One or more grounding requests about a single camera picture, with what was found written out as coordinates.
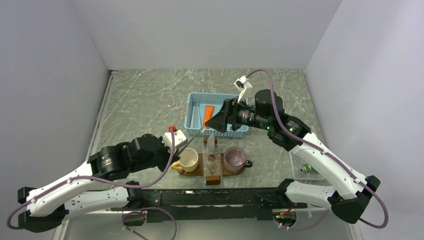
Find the light blue plastic basket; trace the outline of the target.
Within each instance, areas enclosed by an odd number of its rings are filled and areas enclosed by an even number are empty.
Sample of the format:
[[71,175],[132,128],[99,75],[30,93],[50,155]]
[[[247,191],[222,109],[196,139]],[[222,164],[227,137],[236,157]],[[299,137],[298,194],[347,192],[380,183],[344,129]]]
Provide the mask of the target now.
[[248,126],[241,126],[238,130],[230,130],[230,125],[227,126],[225,133],[218,132],[211,128],[199,132],[203,127],[205,119],[206,106],[213,106],[213,114],[217,114],[223,105],[225,99],[236,98],[235,94],[225,93],[204,93],[191,92],[187,97],[187,115],[184,119],[184,127],[190,136],[198,134],[201,137],[208,137],[214,134],[221,138],[243,138],[249,131]]

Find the yellow ceramic mug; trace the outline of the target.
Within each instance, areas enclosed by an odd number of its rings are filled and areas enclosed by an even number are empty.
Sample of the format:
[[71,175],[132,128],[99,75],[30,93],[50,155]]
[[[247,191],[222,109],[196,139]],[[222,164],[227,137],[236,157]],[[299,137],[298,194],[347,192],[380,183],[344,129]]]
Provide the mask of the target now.
[[199,155],[193,148],[186,148],[179,155],[180,159],[170,165],[172,170],[193,172],[198,167]]

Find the mauve ceramic cup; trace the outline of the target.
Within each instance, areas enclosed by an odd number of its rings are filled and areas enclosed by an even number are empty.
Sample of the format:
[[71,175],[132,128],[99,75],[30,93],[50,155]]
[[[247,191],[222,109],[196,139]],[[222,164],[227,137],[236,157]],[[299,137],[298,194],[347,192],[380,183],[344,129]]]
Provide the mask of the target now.
[[240,147],[232,146],[224,152],[224,167],[231,173],[236,173],[243,168],[251,168],[253,162],[247,160],[246,153]]

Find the brown oval wooden tray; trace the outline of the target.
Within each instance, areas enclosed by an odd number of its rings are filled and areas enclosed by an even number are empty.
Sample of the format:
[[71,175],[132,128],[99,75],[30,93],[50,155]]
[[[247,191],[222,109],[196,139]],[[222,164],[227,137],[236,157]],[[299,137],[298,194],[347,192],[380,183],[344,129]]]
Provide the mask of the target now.
[[209,160],[203,160],[203,154],[198,154],[198,166],[193,172],[185,172],[177,170],[182,176],[237,176],[240,175],[245,168],[242,168],[238,172],[229,172],[224,167],[224,154],[221,153],[220,157],[216,157],[215,160],[210,162]]

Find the clear holder with brown ends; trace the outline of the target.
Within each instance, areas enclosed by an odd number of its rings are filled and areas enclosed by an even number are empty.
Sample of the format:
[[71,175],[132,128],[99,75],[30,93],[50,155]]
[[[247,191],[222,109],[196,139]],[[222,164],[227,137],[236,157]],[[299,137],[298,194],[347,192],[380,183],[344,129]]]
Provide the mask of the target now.
[[203,176],[207,186],[218,186],[223,178],[221,152],[218,139],[212,135],[203,138]]

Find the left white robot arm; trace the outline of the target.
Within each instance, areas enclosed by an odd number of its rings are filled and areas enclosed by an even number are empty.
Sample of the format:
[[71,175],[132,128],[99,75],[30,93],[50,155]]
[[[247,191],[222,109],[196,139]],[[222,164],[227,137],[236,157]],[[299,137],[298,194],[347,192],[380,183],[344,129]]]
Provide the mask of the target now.
[[187,143],[181,131],[162,136],[146,133],[132,141],[106,146],[78,168],[39,188],[22,187],[17,229],[42,233],[63,221],[101,209],[137,210],[147,206],[143,186],[136,181],[121,183],[129,174],[158,168],[165,174],[179,159]]

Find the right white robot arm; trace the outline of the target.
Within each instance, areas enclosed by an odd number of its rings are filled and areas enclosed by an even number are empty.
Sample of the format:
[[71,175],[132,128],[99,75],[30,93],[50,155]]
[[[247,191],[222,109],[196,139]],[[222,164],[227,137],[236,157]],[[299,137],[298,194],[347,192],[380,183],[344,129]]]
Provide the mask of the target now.
[[297,203],[319,206],[355,224],[380,185],[377,177],[364,176],[341,160],[335,160],[304,122],[285,113],[283,100],[269,89],[258,91],[252,106],[236,98],[225,99],[219,112],[205,125],[220,133],[241,126],[266,130],[274,144],[306,161],[330,183],[319,186],[284,179],[275,190],[276,203],[282,208]]

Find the orange toothpaste tube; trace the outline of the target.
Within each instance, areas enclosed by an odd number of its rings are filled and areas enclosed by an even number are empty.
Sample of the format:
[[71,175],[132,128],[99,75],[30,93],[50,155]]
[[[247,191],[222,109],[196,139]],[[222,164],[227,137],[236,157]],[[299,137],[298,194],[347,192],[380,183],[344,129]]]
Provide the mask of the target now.
[[213,105],[206,105],[204,110],[203,127],[207,129],[206,122],[213,116],[215,107]]

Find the light blue toothbrush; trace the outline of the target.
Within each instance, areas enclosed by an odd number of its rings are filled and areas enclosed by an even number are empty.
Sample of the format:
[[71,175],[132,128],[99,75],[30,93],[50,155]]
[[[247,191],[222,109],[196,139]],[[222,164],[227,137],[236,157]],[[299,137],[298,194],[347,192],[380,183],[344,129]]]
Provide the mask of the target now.
[[201,129],[203,127],[203,122],[202,122],[202,115],[201,115],[201,109],[200,109],[200,104],[199,103],[196,104],[196,108],[197,108],[199,129]]

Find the clear plastic container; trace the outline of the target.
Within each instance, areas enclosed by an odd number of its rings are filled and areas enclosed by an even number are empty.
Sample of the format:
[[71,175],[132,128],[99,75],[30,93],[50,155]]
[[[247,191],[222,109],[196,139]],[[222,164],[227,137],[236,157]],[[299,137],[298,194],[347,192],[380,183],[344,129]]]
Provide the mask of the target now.
[[289,153],[291,171],[294,180],[304,180],[304,181],[320,181],[325,178],[310,164],[306,163],[302,158]]

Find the aluminium frame rail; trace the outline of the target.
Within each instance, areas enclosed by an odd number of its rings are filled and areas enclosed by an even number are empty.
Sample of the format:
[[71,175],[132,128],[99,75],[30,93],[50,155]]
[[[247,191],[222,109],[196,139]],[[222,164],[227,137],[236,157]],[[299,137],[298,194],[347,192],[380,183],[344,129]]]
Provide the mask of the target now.
[[110,70],[109,71],[109,78],[104,90],[104,94],[102,97],[102,101],[100,103],[99,110],[97,112],[96,122],[94,125],[92,137],[88,146],[87,154],[84,160],[84,163],[88,162],[88,159],[91,155],[96,153],[96,149],[98,147],[98,144],[100,142],[100,136],[102,132],[102,128],[104,125],[104,121],[106,119],[106,113],[108,110],[109,102],[111,99],[111,96],[113,94],[113,89],[115,87],[115,82],[118,76],[119,70]]

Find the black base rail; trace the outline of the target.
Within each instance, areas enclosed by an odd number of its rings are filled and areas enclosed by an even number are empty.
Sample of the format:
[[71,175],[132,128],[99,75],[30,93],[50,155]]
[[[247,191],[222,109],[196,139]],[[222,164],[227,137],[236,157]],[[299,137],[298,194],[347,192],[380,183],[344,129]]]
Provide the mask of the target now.
[[305,209],[305,203],[278,201],[274,187],[145,189],[146,207],[167,211],[177,221],[256,219],[270,221],[280,211]]

